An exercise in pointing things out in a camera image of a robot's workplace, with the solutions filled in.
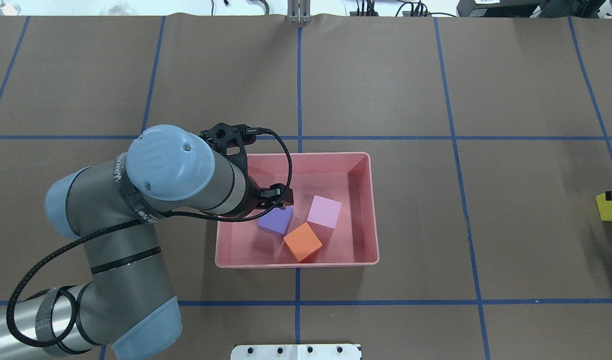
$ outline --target gray table surface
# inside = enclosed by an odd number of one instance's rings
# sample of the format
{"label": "gray table surface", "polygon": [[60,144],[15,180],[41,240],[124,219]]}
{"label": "gray table surface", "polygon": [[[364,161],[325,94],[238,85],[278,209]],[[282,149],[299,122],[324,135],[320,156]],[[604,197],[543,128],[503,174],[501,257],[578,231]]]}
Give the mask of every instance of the gray table surface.
{"label": "gray table surface", "polygon": [[[612,223],[595,203],[612,187],[612,20],[284,21],[0,17],[0,308],[68,241],[43,215],[53,182],[148,126],[246,123],[294,152],[370,153],[381,260],[219,269],[214,223],[158,223],[184,332],[155,359],[296,342],[612,359]],[[27,293],[90,279],[76,248]]]}

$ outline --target robotic arm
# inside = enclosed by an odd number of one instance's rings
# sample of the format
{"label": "robotic arm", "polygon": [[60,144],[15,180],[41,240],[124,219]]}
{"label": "robotic arm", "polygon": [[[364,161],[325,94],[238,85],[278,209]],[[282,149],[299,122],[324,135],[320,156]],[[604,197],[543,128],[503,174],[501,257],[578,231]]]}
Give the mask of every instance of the robotic arm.
{"label": "robotic arm", "polygon": [[[264,133],[287,155],[286,185],[260,188],[248,176],[244,146]],[[229,155],[229,148],[239,153]],[[0,360],[64,358],[106,344],[119,360],[141,360],[166,349],[182,324],[152,223],[176,215],[258,219],[292,205],[291,175],[290,154],[272,130],[219,123],[199,135],[173,125],[151,127],[115,160],[55,182],[45,201],[48,219],[62,235],[81,238],[31,269],[0,311]],[[203,214],[173,211],[180,207]],[[264,211],[244,218],[255,209]],[[42,266],[79,244],[92,282],[17,303]]]}

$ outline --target plastic container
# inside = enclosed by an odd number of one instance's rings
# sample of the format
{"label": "plastic container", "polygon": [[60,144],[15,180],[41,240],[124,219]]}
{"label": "plastic container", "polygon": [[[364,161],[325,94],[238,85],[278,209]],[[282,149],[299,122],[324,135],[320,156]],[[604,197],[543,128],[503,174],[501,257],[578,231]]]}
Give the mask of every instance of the plastic container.
{"label": "plastic container", "polygon": [[[288,232],[306,222],[314,196],[342,203],[334,230],[317,233],[322,249],[299,263],[284,240],[258,228],[257,221],[217,224],[215,264],[220,268],[265,269],[352,267],[379,262],[371,158],[365,152],[293,153],[294,215]],[[260,187],[286,183],[283,153],[248,155],[248,175]]]}

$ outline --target light blue cap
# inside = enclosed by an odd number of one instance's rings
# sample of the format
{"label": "light blue cap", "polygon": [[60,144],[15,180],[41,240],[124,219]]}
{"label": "light blue cap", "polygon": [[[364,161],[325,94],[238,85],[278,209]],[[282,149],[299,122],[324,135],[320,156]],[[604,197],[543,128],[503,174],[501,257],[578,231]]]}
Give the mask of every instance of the light blue cap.
{"label": "light blue cap", "polygon": [[142,360],[171,346],[181,334],[180,306],[174,296],[124,333],[111,349],[118,360]]}
{"label": "light blue cap", "polygon": [[66,198],[71,190],[71,185],[77,178],[77,175],[86,169],[91,168],[84,167],[79,171],[75,171],[70,175],[57,180],[46,193],[46,199],[43,202],[43,207],[46,210],[46,217],[48,221],[52,223],[55,230],[64,237],[71,239],[79,239],[79,235],[73,231],[71,224],[68,223],[68,217],[66,217]]}
{"label": "light blue cap", "polygon": [[133,140],[126,154],[130,182],[151,198],[191,198],[215,173],[215,155],[206,141],[174,125],[156,125]]}

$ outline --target white metal plate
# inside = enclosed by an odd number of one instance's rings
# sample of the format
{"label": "white metal plate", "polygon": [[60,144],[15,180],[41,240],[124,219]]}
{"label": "white metal plate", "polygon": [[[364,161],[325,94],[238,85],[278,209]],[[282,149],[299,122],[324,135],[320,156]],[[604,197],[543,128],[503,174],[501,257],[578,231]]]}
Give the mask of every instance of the white metal plate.
{"label": "white metal plate", "polygon": [[362,360],[362,346],[360,344],[238,345],[232,349],[230,360]]}

